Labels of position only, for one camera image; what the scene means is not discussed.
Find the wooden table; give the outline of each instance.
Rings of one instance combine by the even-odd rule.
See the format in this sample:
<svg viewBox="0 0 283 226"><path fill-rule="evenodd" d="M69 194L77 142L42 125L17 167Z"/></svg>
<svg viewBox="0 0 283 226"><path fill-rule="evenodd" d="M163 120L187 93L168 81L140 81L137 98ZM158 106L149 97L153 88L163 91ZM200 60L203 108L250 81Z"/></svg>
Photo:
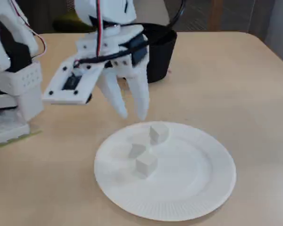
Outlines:
<svg viewBox="0 0 283 226"><path fill-rule="evenodd" d="M44 35L44 86L75 52L77 34ZM98 89L88 106L47 106L43 132L0 149L0 226L283 226L283 62L244 33L180 33L172 73L150 85L148 121L200 128L232 154L233 195L203 218L162 223L112 204L93 175L97 148L138 122L122 120Z"/></svg>

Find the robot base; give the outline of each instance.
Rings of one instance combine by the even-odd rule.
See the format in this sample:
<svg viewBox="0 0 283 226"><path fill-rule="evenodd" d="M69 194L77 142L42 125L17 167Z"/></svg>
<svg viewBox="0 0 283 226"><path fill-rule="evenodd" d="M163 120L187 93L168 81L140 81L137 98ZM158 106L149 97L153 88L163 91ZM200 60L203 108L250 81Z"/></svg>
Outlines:
<svg viewBox="0 0 283 226"><path fill-rule="evenodd" d="M0 144L28 134L29 125L17 119L16 111L5 111L0 115Z"/></svg>

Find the red wire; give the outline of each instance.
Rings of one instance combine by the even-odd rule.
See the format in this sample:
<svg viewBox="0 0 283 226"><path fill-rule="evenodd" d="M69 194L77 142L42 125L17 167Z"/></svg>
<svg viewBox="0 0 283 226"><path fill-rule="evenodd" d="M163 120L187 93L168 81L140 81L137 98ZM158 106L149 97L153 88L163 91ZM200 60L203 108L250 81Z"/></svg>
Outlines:
<svg viewBox="0 0 283 226"><path fill-rule="evenodd" d="M101 38L102 38L102 15L100 11L100 0L97 0L97 7L98 7L98 21L99 21L99 28L98 28L99 43L97 49L97 57L98 57L100 55Z"/></svg>

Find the wire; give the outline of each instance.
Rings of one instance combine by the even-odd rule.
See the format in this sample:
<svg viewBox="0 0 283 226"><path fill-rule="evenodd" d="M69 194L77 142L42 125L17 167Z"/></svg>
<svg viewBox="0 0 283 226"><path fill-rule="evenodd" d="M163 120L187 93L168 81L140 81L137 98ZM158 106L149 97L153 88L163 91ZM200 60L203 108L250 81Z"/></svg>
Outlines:
<svg viewBox="0 0 283 226"><path fill-rule="evenodd" d="M149 41L149 40L145 41L145 42L141 43L140 45L138 45L134 48L131 48L131 49L128 49L128 50L125 50L125 51L120 51L120 52L112 54L112 55L98 56L98 57L94 57L94 58L84 58L84 59L79 60L79 64L103 63L103 62L106 62L106 61L114 60L116 58L127 56L127 55L132 54L132 53L134 53L134 52L136 52L136 51L138 51L142 48L147 47L148 45L152 45L152 44L156 43L160 39L164 38L169 33L169 30L172 29L172 27L177 23L177 21L182 16L182 14L185 10L186 1L187 0L182 0L177 14L174 16L174 18L171 20L171 22L166 26L167 31L161 33L155 39L152 39L151 41ZM132 26L132 25L137 25L137 24L124 24L122 26Z"/></svg>
<svg viewBox="0 0 283 226"><path fill-rule="evenodd" d="M10 4L12 5L12 7L14 8L14 11L16 12L17 16L20 17L20 18L23 20L23 22L24 22L25 26L28 28L28 30L30 30L30 32L32 32L34 35L36 35L36 36L41 40L41 42L42 42L42 44L43 44L43 47L44 47L43 52L42 52L41 54L35 55L35 56L33 57L33 59L36 58L36 57L41 57L41 56L43 56L44 54L46 54L46 52L47 52L47 44L46 44L45 39L44 39L41 35L39 35L38 33L36 33L36 32L30 27L30 25L28 24L27 20L24 19L24 18L21 16L21 14L19 13L19 11L18 11L18 9L16 8L16 6L15 6L13 0L10 0L9 2L10 2Z"/></svg>
<svg viewBox="0 0 283 226"><path fill-rule="evenodd" d="M98 18L98 42L97 42L97 52L96 56L100 56L100 49L102 43L102 33L103 33L103 21L102 21L102 14L100 10L100 0L97 0L97 10L96 10L97 18Z"/></svg>

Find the black cable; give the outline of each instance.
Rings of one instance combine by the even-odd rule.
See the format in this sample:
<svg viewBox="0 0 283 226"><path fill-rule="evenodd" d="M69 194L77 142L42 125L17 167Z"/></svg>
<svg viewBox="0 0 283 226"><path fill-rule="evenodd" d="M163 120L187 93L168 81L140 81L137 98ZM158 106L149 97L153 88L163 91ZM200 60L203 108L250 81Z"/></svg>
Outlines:
<svg viewBox="0 0 283 226"><path fill-rule="evenodd" d="M153 39L152 41L145 41L144 43L141 43L140 45L125 50L125 51L120 51L118 53L115 54L111 54L111 55L107 55L107 56L99 56L99 57L94 57L94 58L84 58L84 59L80 59L78 62L79 64L98 64L98 63L103 63L106 61L110 61L110 60L114 60L120 57L124 57L127 56L129 54L132 54L142 48L147 47L148 45L152 45L154 43L156 43L157 41L159 41L160 39L164 38L168 33L169 30L172 29L172 27L177 23L177 21L179 20L179 18L181 17L181 15L183 14L184 10L185 10L185 5L186 5L186 0L182 0L181 2L181 6L177 12L177 14L174 16L174 18L172 19L172 21L166 26L166 28L168 28L167 31L165 31L164 33L160 34L157 36L157 38ZM132 25L136 25L136 24L124 24L122 26L132 26Z"/></svg>

